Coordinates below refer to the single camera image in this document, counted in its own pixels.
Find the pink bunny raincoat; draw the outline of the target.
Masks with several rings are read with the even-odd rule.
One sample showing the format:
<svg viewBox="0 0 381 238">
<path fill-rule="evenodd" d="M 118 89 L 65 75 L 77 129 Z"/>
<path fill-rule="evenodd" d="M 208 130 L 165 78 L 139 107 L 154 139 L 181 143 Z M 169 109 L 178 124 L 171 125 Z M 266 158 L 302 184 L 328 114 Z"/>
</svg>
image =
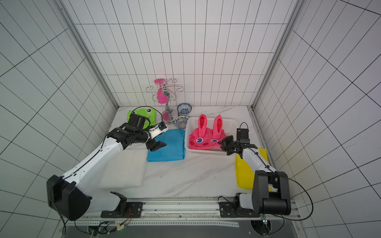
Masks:
<svg viewBox="0 0 381 238">
<path fill-rule="evenodd" d="M 189 148 L 195 150 L 208 150 L 220 147 L 219 144 L 226 137 L 223 130 L 223 119 L 219 115 L 214 119 L 213 128 L 207 127 L 206 115 L 198 118 L 198 128 L 189 136 Z"/>
</svg>

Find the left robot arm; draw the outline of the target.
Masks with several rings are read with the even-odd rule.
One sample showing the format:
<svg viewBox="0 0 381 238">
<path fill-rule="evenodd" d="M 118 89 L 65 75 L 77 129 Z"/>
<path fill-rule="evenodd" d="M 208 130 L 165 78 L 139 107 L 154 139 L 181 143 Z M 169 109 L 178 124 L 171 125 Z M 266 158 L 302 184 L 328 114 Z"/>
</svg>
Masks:
<svg viewBox="0 0 381 238">
<path fill-rule="evenodd" d="M 131 114 L 127 123 L 106 134 L 103 142 L 82 162 L 62 176 L 53 175 L 47 182 L 48 206 L 60 217 L 75 221 L 88 212 L 102 212 L 102 217 L 123 218 L 128 212 L 127 198 L 114 191 L 101 193 L 87 189 L 91 180 L 111 159 L 128 146 L 144 143 L 156 151 L 166 144 L 155 138 L 168 130 L 164 122 L 144 127 L 149 118 Z"/>
</svg>

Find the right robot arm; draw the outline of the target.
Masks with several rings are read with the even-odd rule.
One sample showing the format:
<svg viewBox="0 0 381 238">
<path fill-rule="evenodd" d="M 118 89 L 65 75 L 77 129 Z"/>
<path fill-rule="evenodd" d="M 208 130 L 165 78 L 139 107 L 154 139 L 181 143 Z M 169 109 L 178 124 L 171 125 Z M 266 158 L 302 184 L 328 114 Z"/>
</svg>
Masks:
<svg viewBox="0 0 381 238">
<path fill-rule="evenodd" d="M 235 201 L 238 207 L 250 209 L 256 214 L 290 215 L 291 199 L 289 179 L 284 172 L 278 172 L 261 156 L 259 149 L 249 140 L 224 138 L 221 149 L 231 155 L 238 154 L 254 172 L 252 193 L 240 193 Z"/>
</svg>

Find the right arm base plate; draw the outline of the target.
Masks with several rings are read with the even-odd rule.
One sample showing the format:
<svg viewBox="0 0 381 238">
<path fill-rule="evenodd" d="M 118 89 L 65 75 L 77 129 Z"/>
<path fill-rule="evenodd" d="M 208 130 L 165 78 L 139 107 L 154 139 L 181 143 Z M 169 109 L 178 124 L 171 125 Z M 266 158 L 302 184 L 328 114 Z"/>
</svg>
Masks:
<svg viewBox="0 0 381 238">
<path fill-rule="evenodd" d="M 218 202 L 221 218 L 259 218 L 260 215 L 254 210 L 242 208 L 232 202 Z"/>
</svg>

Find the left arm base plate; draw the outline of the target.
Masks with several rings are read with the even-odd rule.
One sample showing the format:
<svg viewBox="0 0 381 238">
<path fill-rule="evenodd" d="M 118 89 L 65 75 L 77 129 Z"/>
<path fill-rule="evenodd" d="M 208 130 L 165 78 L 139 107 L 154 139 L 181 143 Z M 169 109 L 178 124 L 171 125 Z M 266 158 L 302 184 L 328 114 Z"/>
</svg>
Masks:
<svg viewBox="0 0 381 238">
<path fill-rule="evenodd" d="M 102 211 L 101 218 L 140 218 L 143 202 L 122 202 L 114 211 Z"/>
</svg>

